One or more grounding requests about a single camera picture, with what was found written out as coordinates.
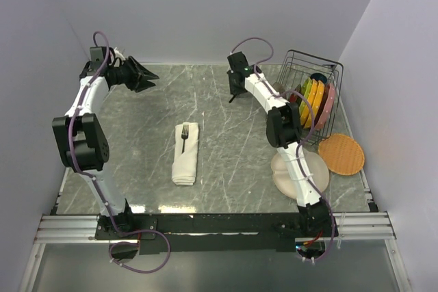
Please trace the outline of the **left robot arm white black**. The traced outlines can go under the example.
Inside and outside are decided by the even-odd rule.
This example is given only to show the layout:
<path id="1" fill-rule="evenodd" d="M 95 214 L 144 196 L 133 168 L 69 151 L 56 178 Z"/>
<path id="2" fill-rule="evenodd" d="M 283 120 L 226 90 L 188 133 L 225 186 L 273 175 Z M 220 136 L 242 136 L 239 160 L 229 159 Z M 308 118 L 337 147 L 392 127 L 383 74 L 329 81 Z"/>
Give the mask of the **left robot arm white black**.
<path id="1" fill-rule="evenodd" d="M 107 167 L 110 147 L 98 113 L 111 87 L 125 85 L 138 93 L 154 87 L 159 76 L 134 57 L 123 57 L 111 47 L 92 47 L 90 54 L 91 59 L 79 75 L 79 91 L 71 108 L 52 120 L 52 129 L 64 166 L 87 182 L 102 216 L 117 216 L 112 221 L 112 232 L 126 239 L 135 232 L 136 222 L 120 215 L 125 212 L 127 201 Z"/>

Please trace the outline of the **black fork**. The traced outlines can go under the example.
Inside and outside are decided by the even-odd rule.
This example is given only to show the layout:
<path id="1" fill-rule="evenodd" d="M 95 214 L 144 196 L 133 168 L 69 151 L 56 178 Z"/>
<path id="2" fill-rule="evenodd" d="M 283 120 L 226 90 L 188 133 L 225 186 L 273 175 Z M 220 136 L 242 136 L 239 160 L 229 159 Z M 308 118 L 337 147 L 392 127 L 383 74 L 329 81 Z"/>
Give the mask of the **black fork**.
<path id="1" fill-rule="evenodd" d="M 181 139 L 183 140 L 181 153 L 183 154 L 185 152 L 185 141 L 189 137 L 189 124 L 183 124 L 182 130 L 181 130 Z"/>

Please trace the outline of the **white cloth napkin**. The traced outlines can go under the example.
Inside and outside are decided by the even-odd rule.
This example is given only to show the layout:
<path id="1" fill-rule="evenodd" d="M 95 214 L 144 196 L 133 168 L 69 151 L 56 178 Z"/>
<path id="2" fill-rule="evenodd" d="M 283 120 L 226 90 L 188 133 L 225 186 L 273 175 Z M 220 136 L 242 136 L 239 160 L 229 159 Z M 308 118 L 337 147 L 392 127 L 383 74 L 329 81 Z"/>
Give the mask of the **white cloth napkin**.
<path id="1" fill-rule="evenodd" d="M 183 124 L 189 124 L 189 137 L 185 141 L 185 152 L 181 153 Z M 175 149 L 172 164 L 172 182 L 175 185 L 193 186 L 196 181 L 198 160 L 199 125 L 197 122 L 184 122 L 175 127 Z"/>

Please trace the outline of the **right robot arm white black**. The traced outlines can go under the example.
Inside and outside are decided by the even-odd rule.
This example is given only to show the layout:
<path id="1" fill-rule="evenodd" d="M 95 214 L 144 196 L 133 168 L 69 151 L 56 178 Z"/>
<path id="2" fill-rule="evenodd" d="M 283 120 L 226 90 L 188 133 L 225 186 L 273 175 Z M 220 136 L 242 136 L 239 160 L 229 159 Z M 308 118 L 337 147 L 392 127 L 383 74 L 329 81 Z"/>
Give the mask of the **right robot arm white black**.
<path id="1" fill-rule="evenodd" d="M 301 232 L 315 236 L 323 228 L 322 214 L 331 214 L 322 192 L 315 186 L 301 144 L 301 123 L 298 106 L 284 99 L 257 70 L 250 66 L 242 52 L 228 56 L 230 93 L 233 97 L 250 93 L 266 112 L 266 137 L 285 163 L 289 178 L 296 190 L 296 202 Z"/>

